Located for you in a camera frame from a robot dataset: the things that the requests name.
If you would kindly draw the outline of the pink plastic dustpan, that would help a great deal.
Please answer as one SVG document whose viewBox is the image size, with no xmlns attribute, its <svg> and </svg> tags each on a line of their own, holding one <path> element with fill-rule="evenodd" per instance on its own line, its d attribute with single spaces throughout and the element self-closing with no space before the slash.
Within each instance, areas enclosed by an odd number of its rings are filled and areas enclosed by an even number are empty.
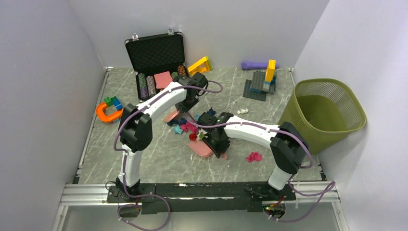
<svg viewBox="0 0 408 231">
<path fill-rule="evenodd" d="M 203 141 L 190 141 L 187 146 L 202 158 L 210 157 L 214 153 Z"/>
</svg>

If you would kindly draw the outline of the pink hand brush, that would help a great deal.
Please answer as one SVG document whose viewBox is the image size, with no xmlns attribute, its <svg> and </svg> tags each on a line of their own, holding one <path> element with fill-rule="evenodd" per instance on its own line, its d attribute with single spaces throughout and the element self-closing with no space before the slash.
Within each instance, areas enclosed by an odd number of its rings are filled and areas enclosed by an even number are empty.
<svg viewBox="0 0 408 231">
<path fill-rule="evenodd" d="M 178 110 L 174 110 L 174 111 L 170 112 L 168 115 L 166 115 L 163 118 L 162 121 L 165 122 L 165 123 L 169 123 L 169 122 L 171 122 L 173 120 L 179 121 L 183 117 L 183 115 L 184 115 L 184 113 L 182 113 L 182 112 L 180 112 Z"/>
</svg>

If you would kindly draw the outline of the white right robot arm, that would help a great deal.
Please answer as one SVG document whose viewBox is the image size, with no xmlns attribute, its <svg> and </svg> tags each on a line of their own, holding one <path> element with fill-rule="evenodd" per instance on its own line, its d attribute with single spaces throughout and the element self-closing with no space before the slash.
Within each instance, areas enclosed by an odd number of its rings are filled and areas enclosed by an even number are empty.
<svg viewBox="0 0 408 231">
<path fill-rule="evenodd" d="M 203 113 L 197 126 L 206 131 L 203 142 L 220 157 L 230 147 L 230 139 L 241 139 L 269 148 L 275 167 L 265 187 L 266 196 L 277 200 L 284 194 L 284 187 L 292 176 L 302 168 L 309 146 L 293 124 L 266 125 L 242 119 L 223 112 L 218 117 Z"/>
</svg>

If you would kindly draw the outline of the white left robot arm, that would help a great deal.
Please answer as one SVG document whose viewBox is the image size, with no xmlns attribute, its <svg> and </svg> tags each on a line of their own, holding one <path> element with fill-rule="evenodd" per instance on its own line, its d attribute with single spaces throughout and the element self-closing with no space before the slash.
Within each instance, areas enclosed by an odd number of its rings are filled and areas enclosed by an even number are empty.
<svg viewBox="0 0 408 231">
<path fill-rule="evenodd" d="M 154 121 L 171 107 L 179 113 L 188 112 L 199 102 L 199 96 L 207 87 L 208 80 L 201 73 L 193 77 L 178 76 L 152 98 L 124 107 L 114 141 L 114 150 L 122 152 L 122 166 L 115 184 L 124 201 L 132 202 L 140 194 L 141 156 L 152 142 Z"/>
</svg>

